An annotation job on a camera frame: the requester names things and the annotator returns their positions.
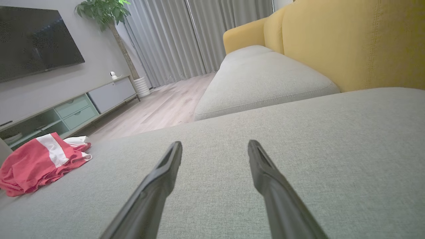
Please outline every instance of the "yellow sofa armrest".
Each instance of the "yellow sofa armrest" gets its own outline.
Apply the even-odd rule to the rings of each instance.
[[[266,20],[267,18],[262,18],[260,20],[227,30],[223,35],[226,54],[247,46],[265,46],[264,23]]]

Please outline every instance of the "red clothing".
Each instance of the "red clothing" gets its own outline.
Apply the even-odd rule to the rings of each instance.
[[[57,133],[30,140],[15,150],[0,169],[0,188],[8,196],[32,193],[91,159],[90,143],[68,144]]]

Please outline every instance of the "television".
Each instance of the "television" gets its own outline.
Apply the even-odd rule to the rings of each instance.
[[[0,6],[0,82],[83,62],[57,10]]]

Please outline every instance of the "white ribbed plant pot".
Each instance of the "white ribbed plant pot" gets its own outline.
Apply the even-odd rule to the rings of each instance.
[[[147,87],[146,80],[144,77],[134,80],[134,84],[136,85],[139,97],[145,97],[150,95],[150,90]]]

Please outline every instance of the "curtain fold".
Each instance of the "curtain fold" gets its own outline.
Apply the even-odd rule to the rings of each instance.
[[[225,31],[273,13],[272,0],[132,0],[126,29],[153,87],[219,69]]]

